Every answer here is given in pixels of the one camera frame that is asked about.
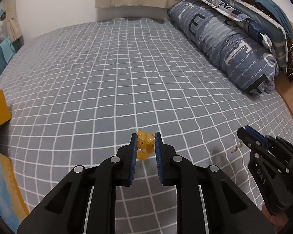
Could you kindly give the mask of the person's right hand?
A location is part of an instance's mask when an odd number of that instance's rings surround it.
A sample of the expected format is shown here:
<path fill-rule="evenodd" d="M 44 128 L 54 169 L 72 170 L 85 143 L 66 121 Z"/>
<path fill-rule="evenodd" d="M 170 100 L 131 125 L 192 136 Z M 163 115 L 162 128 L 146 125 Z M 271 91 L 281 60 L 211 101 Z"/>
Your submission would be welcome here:
<path fill-rule="evenodd" d="M 261 208 L 261 212 L 264 214 L 264 216 L 275 226 L 278 227 L 278 229 L 282 229 L 282 227 L 284 227 L 287 222 L 288 222 L 288 217 L 286 215 L 286 213 L 282 212 L 280 214 L 277 215 L 272 215 L 268 212 L 266 205 L 263 204 L 262 208 Z"/>

